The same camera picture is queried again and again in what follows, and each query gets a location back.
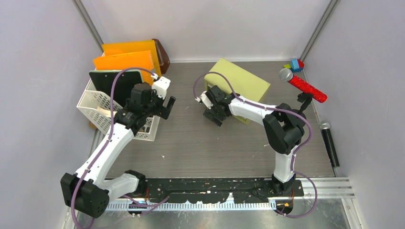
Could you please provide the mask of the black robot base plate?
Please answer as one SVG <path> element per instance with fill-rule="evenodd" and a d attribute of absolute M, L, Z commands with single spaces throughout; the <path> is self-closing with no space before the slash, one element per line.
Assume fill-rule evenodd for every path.
<path fill-rule="evenodd" d="M 301 181 L 294 180 L 282 190 L 267 178 L 148 178 L 140 190 L 129 193 L 158 203 L 167 198 L 169 203 L 203 204 L 224 203 L 232 197 L 234 203 L 265 203 L 269 198 L 302 197 Z"/>

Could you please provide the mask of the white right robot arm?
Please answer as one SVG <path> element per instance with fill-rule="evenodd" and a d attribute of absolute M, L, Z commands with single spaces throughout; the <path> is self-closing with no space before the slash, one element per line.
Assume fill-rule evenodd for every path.
<path fill-rule="evenodd" d="M 240 116 L 262 125 L 276 156 L 272 189 L 279 196 L 292 189 L 296 177 L 293 168 L 295 150 L 305 134 L 306 118 L 301 111 L 292 110 L 287 104 L 267 105 L 235 93 L 226 94 L 218 86 L 202 92 L 195 99 L 206 106 L 203 115 L 218 126 L 229 116 Z"/>

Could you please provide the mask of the black clipboard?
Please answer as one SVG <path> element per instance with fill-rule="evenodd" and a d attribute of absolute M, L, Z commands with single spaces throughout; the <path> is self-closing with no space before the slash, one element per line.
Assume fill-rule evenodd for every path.
<path fill-rule="evenodd" d="M 97 91 L 104 92 L 110 96 L 113 81 L 119 72 L 120 70 L 93 70 L 89 72 L 89 76 Z M 140 70 L 129 70 L 123 73 L 115 84 L 114 101 L 122 107 L 125 106 L 126 100 L 130 97 L 132 88 L 138 83 L 143 83 Z"/>

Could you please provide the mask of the white plastic file rack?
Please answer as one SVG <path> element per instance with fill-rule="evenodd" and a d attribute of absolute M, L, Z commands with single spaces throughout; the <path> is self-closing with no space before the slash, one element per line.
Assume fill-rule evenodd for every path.
<path fill-rule="evenodd" d="M 104 92 L 97 91 L 93 82 L 89 80 L 76 107 L 101 133 L 107 134 L 111 125 L 111 118 L 100 115 L 96 110 L 98 106 L 110 110 L 110 97 Z M 134 136 L 134 139 L 154 141 L 159 121 L 160 117 L 148 117 L 146 124 Z"/>

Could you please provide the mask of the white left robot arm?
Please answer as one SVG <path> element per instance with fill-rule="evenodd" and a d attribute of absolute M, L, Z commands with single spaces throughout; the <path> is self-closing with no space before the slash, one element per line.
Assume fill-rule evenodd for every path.
<path fill-rule="evenodd" d="M 129 193 L 136 198 L 146 193 L 146 178 L 139 172 L 127 170 L 112 180 L 106 180 L 106 175 L 121 151 L 146 124 L 148 117 L 169 117 L 176 100 L 171 96 L 167 106 L 163 105 L 169 86 L 170 81 L 166 78 L 152 85 L 134 85 L 125 107 L 115 113 L 103 143 L 75 173 L 62 176 L 60 183 L 64 202 L 71 210 L 98 218 L 110 201 Z"/>

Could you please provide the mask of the green metal drawer cabinet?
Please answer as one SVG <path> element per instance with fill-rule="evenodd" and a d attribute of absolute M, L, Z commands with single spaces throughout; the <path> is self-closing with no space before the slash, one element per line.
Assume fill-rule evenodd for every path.
<path fill-rule="evenodd" d="M 232 92 L 225 79 L 212 73 L 217 72 L 226 77 L 237 94 L 255 102 L 263 102 L 271 86 L 269 82 L 224 58 L 221 58 L 210 72 L 211 74 L 204 77 L 207 89 L 217 85 L 227 94 Z"/>

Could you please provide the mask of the Nineteen Eighty-Four dark book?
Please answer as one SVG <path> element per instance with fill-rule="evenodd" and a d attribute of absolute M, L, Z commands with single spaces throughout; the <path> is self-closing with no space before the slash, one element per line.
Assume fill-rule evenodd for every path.
<path fill-rule="evenodd" d="M 102 108 L 100 106 L 98 106 L 96 108 L 96 110 L 100 113 L 100 115 L 102 115 L 102 116 L 104 116 L 106 118 L 114 117 L 116 115 L 116 113 L 117 113 L 117 111 L 113 111 L 113 114 L 111 114 L 110 110 L 104 109 L 104 108 Z"/>

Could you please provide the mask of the thick orange binder folder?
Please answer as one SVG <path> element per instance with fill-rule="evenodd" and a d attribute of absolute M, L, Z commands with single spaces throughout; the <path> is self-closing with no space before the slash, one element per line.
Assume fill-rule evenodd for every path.
<path fill-rule="evenodd" d="M 123 70 L 130 67 L 139 67 L 161 76 L 152 58 L 151 51 L 104 55 L 93 59 L 93 63 L 97 70 Z"/>

